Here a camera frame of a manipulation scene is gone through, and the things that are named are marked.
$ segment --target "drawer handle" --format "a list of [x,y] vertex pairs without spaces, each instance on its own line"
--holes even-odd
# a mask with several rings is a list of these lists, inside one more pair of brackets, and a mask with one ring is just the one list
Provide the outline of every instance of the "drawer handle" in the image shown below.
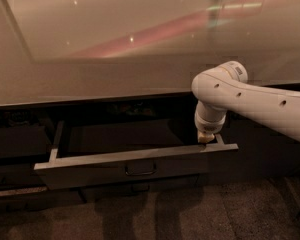
[[126,166],[126,167],[125,167],[125,171],[126,171],[126,175],[127,175],[127,176],[145,176],[145,175],[152,175],[152,174],[156,173],[156,171],[157,171],[157,166],[156,166],[156,164],[154,163],[154,164],[153,164],[153,169],[152,169],[152,171],[149,171],[149,172],[138,172],[138,173],[129,172],[128,166]]

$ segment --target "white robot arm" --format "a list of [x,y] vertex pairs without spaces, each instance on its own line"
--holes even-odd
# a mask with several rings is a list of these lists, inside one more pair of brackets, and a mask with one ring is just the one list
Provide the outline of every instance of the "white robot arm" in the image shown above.
[[221,130],[227,110],[300,141],[300,92],[253,86],[247,80],[246,69],[235,61],[194,78],[199,142],[211,141]]

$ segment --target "dark floor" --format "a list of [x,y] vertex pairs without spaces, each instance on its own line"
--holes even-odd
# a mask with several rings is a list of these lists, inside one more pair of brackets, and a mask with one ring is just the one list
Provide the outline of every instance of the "dark floor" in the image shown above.
[[300,193],[290,190],[284,179],[262,180],[5,213],[0,240],[300,239]]

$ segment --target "drawer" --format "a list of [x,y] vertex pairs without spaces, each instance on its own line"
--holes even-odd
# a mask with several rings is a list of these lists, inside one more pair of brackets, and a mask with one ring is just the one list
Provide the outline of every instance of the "drawer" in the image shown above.
[[0,189],[42,184],[30,164],[0,166]]
[[0,159],[45,154],[50,145],[44,126],[0,128]]
[[[28,193],[20,194],[18,193],[19,190]],[[83,199],[77,190],[49,191],[45,186],[19,190],[0,191],[0,213],[22,210],[38,211],[51,207],[83,203]]]
[[59,124],[47,163],[37,163],[36,173],[49,189],[73,188],[116,182],[150,180],[209,172],[209,154],[235,151],[236,144],[218,142],[156,148],[85,156],[59,157],[58,147],[62,139]]
[[141,181],[124,184],[111,184],[99,187],[81,188],[81,193],[88,202],[114,196],[136,195],[142,192],[156,192],[177,188],[194,187],[198,175],[164,178],[152,181]]

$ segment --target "open drawer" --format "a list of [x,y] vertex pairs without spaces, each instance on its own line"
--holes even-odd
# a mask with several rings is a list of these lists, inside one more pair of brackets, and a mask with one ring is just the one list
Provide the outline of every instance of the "open drawer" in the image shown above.
[[69,135],[64,122],[57,128],[50,160],[37,163],[36,173],[50,189],[73,188],[173,177],[209,172],[209,154],[238,149],[236,144],[217,143],[172,146],[102,154],[62,155],[63,139]]

